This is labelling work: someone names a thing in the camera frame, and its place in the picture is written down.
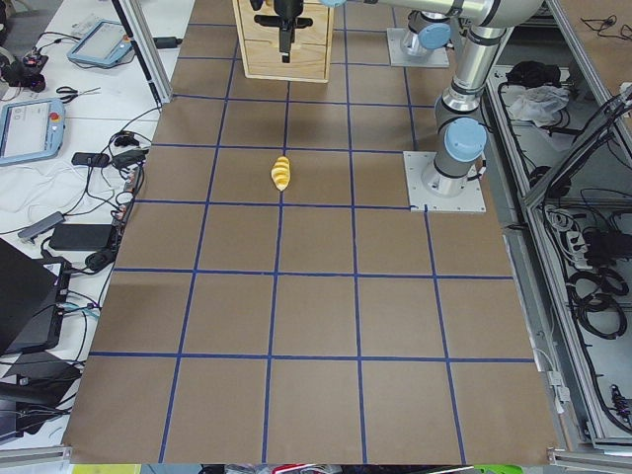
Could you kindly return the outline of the black gripper over cabinet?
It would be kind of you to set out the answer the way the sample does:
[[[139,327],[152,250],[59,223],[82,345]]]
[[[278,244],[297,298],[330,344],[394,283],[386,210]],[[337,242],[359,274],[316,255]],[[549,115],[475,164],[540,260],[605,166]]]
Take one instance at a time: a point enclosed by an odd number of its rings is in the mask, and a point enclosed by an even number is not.
[[[290,62],[292,31],[313,26],[311,18],[303,18],[302,0],[274,0],[273,15],[258,14],[254,21],[262,27],[279,28],[278,49],[282,63]]]

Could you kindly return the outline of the silver robot arm near bread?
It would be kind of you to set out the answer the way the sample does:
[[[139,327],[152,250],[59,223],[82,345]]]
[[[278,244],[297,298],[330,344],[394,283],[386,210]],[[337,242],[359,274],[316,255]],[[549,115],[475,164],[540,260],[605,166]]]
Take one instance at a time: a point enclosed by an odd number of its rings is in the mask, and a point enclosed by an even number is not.
[[[470,22],[450,85],[434,106],[440,146],[422,173],[422,182],[442,198],[459,196],[468,173],[481,156],[487,132],[475,118],[492,66],[502,52],[508,30],[532,17],[539,1],[389,1],[389,6],[420,13],[428,23],[450,25],[453,18]]]

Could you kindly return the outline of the silver robot arm over cabinet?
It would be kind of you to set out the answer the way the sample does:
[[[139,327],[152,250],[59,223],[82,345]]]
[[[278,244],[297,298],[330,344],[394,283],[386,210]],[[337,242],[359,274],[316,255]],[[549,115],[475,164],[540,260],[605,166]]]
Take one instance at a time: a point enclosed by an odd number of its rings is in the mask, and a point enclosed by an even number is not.
[[[412,10],[400,48],[409,61],[425,60],[450,42],[451,28],[447,16],[440,13]]]

